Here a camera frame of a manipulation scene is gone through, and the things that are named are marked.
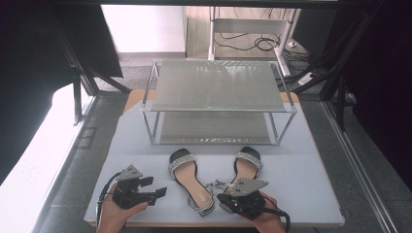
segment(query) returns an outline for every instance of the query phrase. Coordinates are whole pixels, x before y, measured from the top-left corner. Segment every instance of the white wall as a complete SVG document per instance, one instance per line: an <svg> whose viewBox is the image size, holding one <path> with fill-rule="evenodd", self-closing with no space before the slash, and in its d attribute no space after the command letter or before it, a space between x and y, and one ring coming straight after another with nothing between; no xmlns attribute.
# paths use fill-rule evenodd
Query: white wall
<svg viewBox="0 0 412 233"><path fill-rule="evenodd" d="M102 5L117 52L185 52L186 8Z"/></svg>

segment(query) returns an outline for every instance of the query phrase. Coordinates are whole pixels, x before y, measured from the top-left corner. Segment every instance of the sandal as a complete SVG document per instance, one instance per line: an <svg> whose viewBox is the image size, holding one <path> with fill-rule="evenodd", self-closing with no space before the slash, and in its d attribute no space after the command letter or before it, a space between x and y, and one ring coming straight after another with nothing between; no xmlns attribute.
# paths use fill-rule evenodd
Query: sandal
<svg viewBox="0 0 412 233"><path fill-rule="evenodd" d="M186 149L170 155L169 173L189 194L188 204L201 216L209 215L215 209L212 191L206 189L197 179L197 165L194 156Z"/></svg>
<svg viewBox="0 0 412 233"><path fill-rule="evenodd" d="M240 178L255 179L263 168L263 163L261 163L260 154L256 150L244 147L236 155L233 167L236 176L231 183L236 184ZM232 189L232 187L227 187L223 194L231 194ZM221 203L221 207L227 212L232 213L226 205Z"/></svg>

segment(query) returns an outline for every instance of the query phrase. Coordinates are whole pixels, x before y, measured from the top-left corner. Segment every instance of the table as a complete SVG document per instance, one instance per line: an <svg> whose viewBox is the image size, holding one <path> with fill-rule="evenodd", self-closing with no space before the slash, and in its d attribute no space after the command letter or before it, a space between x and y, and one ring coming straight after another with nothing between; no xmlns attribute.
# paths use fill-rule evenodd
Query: table
<svg viewBox="0 0 412 233"><path fill-rule="evenodd" d="M95 206L103 185L116 172L133 164L144 177L154 177L154 183L141 191L167 187L165 197L156 201L142 214L133 216L129 226L190 226L190 227L251 227L237 215L225 212L219 205L209 215L201 217L187 204L187 193L168 174L168 158L180 148L188 149L196 158L197 177L202 183L215 179L230 182L235 176L234 156L243 145L151 145L140 113L144 90L133 90L120 117L109 154L103 165L85 220L95 224ZM259 179L269 185L262 190L277 198L279 208L286 211L294 227L336 227L344 224L339 203L328 179L304 113L296 96L297 114L281 146L252 146L259 151L263 170ZM215 188L216 194L223 189Z"/></svg>

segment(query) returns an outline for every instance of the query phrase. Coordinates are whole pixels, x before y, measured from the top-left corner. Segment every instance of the black curtain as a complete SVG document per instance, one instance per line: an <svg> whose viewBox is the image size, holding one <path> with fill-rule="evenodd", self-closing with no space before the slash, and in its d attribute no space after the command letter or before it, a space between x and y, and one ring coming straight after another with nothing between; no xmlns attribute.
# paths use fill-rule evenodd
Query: black curtain
<svg viewBox="0 0 412 233"><path fill-rule="evenodd" d="M412 190L412 16L386 0L347 65L354 114Z"/></svg>
<svg viewBox="0 0 412 233"><path fill-rule="evenodd" d="M53 94L72 82L74 70L44 7L37 0L0 1L0 183L43 122ZM84 68L121 77L100 6L51 4L51 11Z"/></svg>

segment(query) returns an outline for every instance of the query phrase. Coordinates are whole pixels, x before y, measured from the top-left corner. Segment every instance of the person's right hand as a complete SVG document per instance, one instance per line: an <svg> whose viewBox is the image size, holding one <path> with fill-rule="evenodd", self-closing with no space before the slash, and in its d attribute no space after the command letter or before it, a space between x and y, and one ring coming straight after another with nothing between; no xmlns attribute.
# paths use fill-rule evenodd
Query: person's right hand
<svg viewBox="0 0 412 233"><path fill-rule="evenodd" d="M263 197L266 197L270 201L272 201L275 205L277 204L277 201L275 198L267 195L264 192L260 192L260 194ZM265 208L273 209L276 210L277 207L273 206L270 201L267 199L265 200ZM254 227L260 232L260 233L285 233L285 227L281 221L281 218L276 215L272 215L270 213L262 213L260 216L255 218L254 220L251 220L251 223L254 225Z"/></svg>

